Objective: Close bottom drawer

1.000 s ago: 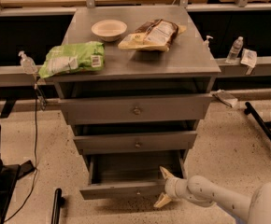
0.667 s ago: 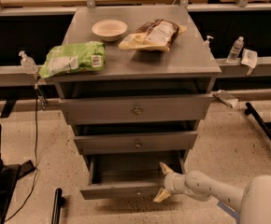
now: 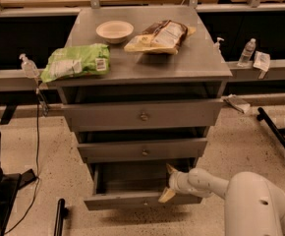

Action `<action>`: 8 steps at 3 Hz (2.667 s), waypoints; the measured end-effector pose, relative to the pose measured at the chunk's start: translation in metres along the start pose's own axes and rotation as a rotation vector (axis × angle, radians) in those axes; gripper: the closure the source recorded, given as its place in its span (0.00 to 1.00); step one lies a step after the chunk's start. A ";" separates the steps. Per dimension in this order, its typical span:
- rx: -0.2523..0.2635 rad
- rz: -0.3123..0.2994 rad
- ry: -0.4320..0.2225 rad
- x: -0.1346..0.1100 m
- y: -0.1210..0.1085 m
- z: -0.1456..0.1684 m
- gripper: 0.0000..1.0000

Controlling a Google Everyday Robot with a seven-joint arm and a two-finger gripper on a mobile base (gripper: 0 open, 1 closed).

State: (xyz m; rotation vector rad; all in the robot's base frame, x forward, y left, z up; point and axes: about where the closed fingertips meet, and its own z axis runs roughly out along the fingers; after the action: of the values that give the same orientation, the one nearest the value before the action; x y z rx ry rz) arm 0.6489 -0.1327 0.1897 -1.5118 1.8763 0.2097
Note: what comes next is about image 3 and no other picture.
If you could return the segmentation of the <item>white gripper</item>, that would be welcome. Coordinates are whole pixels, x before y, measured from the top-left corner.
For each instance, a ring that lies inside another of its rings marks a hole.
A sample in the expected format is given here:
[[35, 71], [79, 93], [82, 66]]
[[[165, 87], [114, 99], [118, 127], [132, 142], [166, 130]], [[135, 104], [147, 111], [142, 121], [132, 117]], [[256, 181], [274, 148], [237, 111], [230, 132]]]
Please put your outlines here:
[[170, 201], [176, 195], [176, 193], [188, 194], [189, 190], [191, 189], [191, 185], [189, 184], [188, 180], [188, 173], [183, 173], [180, 171], [177, 172], [177, 169], [169, 163], [166, 164], [166, 169], [171, 175], [169, 177], [169, 188], [166, 187], [158, 199], [158, 201], [162, 204]]

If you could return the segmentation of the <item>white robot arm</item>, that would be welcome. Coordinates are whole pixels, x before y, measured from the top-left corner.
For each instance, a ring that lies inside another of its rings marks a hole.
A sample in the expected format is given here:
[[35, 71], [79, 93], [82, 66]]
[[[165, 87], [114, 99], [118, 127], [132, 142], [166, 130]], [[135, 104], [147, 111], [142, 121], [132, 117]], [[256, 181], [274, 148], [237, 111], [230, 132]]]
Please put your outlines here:
[[285, 236], [285, 192], [261, 175], [240, 172], [225, 180], [201, 168], [167, 167], [168, 185], [158, 199], [177, 194], [224, 200], [225, 236]]

